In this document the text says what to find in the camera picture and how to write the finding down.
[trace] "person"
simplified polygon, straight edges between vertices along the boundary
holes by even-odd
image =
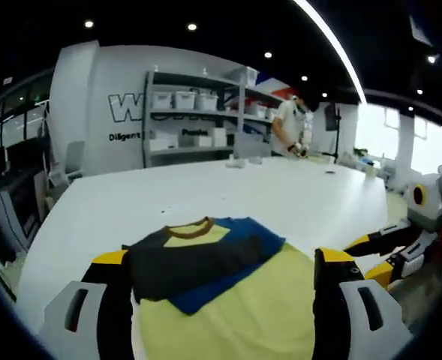
[[[301,156],[302,135],[308,107],[302,98],[292,96],[281,103],[272,122],[272,156]]]

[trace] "white tabletop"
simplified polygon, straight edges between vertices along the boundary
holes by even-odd
[[[384,227],[386,194],[382,180],[362,172],[279,157],[244,169],[215,161],[76,180],[29,250],[17,294],[21,320],[37,333],[44,308],[97,255],[204,216],[251,217],[313,258],[319,246],[342,249]],[[380,258],[356,262],[365,272]]]

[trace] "black ceiling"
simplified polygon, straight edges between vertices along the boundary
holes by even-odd
[[[363,88],[442,111],[442,53],[435,65],[426,62],[436,51],[413,39],[407,15],[414,13],[425,25],[425,9],[412,11],[409,4],[393,0],[310,2],[340,40]],[[336,94],[336,89],[352,87],[333,48],[292,0],[119,1],[108,7],[25,4],[1,14],[0,93],[6,89],[5,77],[13,76],[15,84],[55,65],[62,47],[94,39],[101,46],[150,44],[220,56],[300,88],[314,106],[322,92]],[[84,28],[86,19],[95,22],[94,28]],[[198,30],[186,31],[188,22],[198,24]],[[440,39],[435,25],[427,32]],[[265,59],[265,51],[273,57]],[[302,82],[302,75],[309,81]],[[422,96],[417,89],[424,91]]]

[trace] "floor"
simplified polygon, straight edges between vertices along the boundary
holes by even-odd
[[[396,193],[386,193],[387,218],[389,224],[396,224],[407,215],[407,203],[404,198]],[[14,294],[17,294],[20,274],[26,255],[18,256],[17,260],[7,267],[0,265],[1,277]]]

